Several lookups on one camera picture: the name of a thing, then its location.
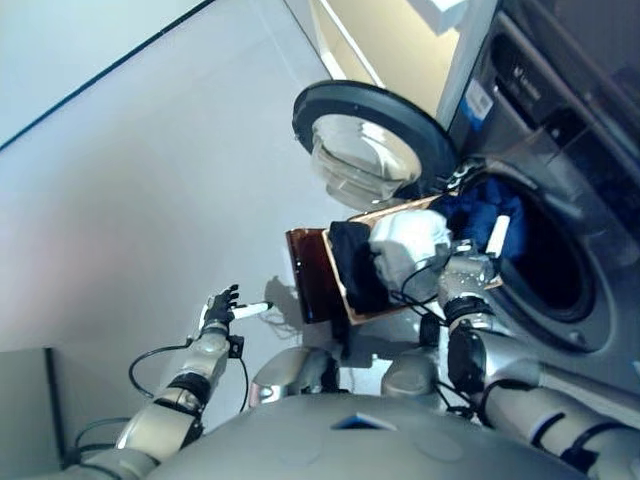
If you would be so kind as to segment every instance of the dark blue garment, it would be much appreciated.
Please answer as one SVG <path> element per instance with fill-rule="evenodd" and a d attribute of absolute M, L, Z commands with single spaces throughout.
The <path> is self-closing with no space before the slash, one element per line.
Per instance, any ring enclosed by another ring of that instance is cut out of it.
<path fill-rule="evenodd" d="M 472 239 L 484 252 L 499 215 L 511 217 L 502 256 L 516 259 L 526 249 L 527 222 L 520 197 L 506 184 L 489 177 L 458 196 L 442 195 L 431 206 L 447 219 L 455 240 Z"/>

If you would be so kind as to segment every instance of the laundry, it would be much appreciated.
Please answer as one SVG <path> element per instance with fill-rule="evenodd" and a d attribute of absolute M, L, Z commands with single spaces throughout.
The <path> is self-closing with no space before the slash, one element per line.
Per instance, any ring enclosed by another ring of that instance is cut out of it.
<path fill-rule="evenodd" d="M 377 313 L 389 308 L 388 292 L 376 275 L 369 248 L 368 225 L 332 222 L 329 240 L 347 301 L 357 313 Z"/>
<path fill-rule="evenodd" d="M 446 218 L 430 210 L 387 215 L 376 223 L 369 237 L 382 283 L 392 294 L 407 294 L 415 299 L 435 293 L 450 244 Z M 433 262 L 437 255 L 444 256 L 444 262 Z"/>
<path fill-rule="evenodd" d="M 447 218 L 455 240 L 472 239 L 484 252 L 499 215 L 510 217 L 502 257 L 515 260 L 526 251 L 527 230 L 520 197 L 505 183 L 489 177 L 457 196 L 442 195 L 429 206 Z"/>

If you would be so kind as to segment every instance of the washing machine door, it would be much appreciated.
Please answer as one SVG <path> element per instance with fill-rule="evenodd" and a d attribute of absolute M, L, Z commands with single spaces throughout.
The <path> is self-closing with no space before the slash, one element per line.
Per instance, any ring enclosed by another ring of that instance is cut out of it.
<path fill-rule="evenodd" d="M 365 83 L 309 86 L 295 101 L 292 124 L 327 192 L 356 210 L 439 193 L 459 163 L 451 139 L 432 117 Z"/>

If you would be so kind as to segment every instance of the white floor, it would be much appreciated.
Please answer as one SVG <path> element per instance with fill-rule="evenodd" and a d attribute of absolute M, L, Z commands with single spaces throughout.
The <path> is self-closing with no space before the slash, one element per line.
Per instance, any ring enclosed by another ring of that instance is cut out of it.
<path fill-rule="evenodd" d="M 0 349 L 57 349 L 68 440 L 142 404 L 127 366 L 183 341 L 211 291 L 266 291 L 286 313 L 270 321 L 300 325 L 284 232 L 348 214 L 290 125 L 323 78 L 280 0 L 217 0 L 0 155 Z M 250 374 L 300 341 L 258 318 L 234 333 Z M 157 385 L 168 361 L 140 380 Z M 243 383 L 230 362 L 209 427 Z"/>

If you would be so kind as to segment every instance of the black cloth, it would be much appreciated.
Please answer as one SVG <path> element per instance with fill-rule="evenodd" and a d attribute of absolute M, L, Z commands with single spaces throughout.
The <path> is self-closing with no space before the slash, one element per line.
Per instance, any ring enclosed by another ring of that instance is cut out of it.
<path fill-rule="evenodd" d="M 389 294 L 380 282 L 369 248 L 369 226 L 358 222 L 332 222 L 331 251 L 347 301 L 357 313 L 377 313 L 389 308 Z"/>
<path fill-rule="evenodd" d="M 520 197 L 505 183 L 490 177 L 457 196 L 442 195 L 430 210 L 447 219 L 447 227 L 455 240 L 472 239 L 484 252 L 499 215 L 511 220 L 502 248 L 502 257 L 517 259 L 526 251 L 528 224 Z"/>

